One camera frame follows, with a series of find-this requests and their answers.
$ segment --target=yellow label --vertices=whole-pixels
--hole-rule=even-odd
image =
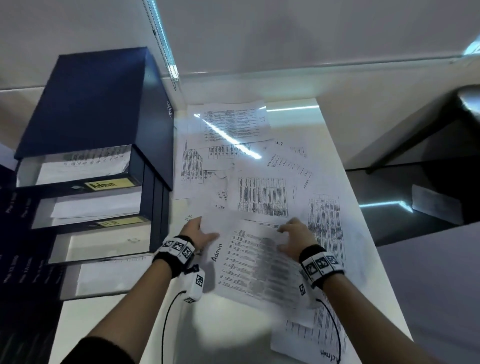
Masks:
[[[85,182],[85,184],[94,191],[135,186],[128,178],[118,178],[116,180],[104,180],[97,182]]]
[[[136,224],[137,222],[144,222],[144,221],[147,221],[147,220],[139,216],[135,216],[134,218],[118,218],[116,220],[99,221],[97,224],[100,226],[110,227],[110,226]]]

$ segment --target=wire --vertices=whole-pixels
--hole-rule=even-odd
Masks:
[[[338,359],[336,360],[336,364],[340,364],[340,357],[342,355],[342,344],[340,343],[340,334],[338,333],[338,327],[336,327],[336,323],[335,323],[335,320],[333,318],[333,315],[332,313],[330,312],[330,310],[328,309],[327,305],[322,301],[322,300],[319,300],[318,298],[315,298],[316,301],[320,302],[322,305],[325,306],[325,308],[327,309],[327,312],[328,314],[330,315],[330,318],[332,319],[332,322],[333,322],[333,326],[335,326],[335,330],[336,330],[336,337],[338,338]]]
[[[181,294],[184,294],[184,293],[187,293],[187,291],[181,291],[181,292],[177,293],[175,298],[172,300],[172,303],[168,307],[167,314],[165,315],[165,322],[163,323],[163,330],[162,330],[162,363],[161,364],[163,364],[163,339],[165,337],[165,327],[167,326],[168,313],[170,312],[170,308],[172,308],[172,305],[175,302],[175,300],[177,299],[177,297],[180,296]]]

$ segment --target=person's right hand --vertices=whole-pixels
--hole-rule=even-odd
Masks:
[[[292,218],[280,226],[278,232],[288,232],[288,243],[278,246],[278,250],[299,262],[300,253],[310,245],[318,244],[312,232],[297,218]]]

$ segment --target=hand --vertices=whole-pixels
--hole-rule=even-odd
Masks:
[[[300,253],[310,245],[318,244],[307,226],[297,218],[292,218],[286,224],[280,226],[278,232],[288,232],[288,243],[279,245],[277,248],[290,258],[299,262]]]
[[[200,230],[201,221],[201,216],[191,219],[183,226],[179,234],[188,236],[193,241],[195,249],[198,250],[205,248],[209,243],[211,243],[213,240],[217,239],[220,236],[218,232],[204,234]]]

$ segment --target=desk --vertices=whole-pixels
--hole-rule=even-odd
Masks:
[[[314,99],[297,100],[267,103],[267,109],[316,105]],[[185,114],[181,111],[176,112],[176,116],[182,115]],[[341,193],[342,221],[346,219],[367,242],[362,257],[366,268],[363,283],[359,288],[380,311],[411,337],[320,109],[275,111],[269,112],[268,116],[274,135],[301,136],[313,154],[309,157],[318,161],[319,175],[328,175],[329,180],[333,178],[335,181],[335,191]],[[329,185],[326,179],[321,181],[325,193],[328,193],[333,186]],[[172,202],[170,231],[180,231],[183,225],[181,216],[186,207],[185,200]],[[173,281],[141,363],[160,363],[160,343],[166,307],[179,290],[179,283]],[[59,363],[78,340],[85,336],[122,297],[123,295],[119,295],[65,302],[49,363]],[[165,363],[298,363],[270,350],[272,323],[264,312],[211,293],[204,295],[194,304],[178,301],[173,305],[168,317]],[[342,355],[342,363],[360,361],[354,352],[347,351]]]

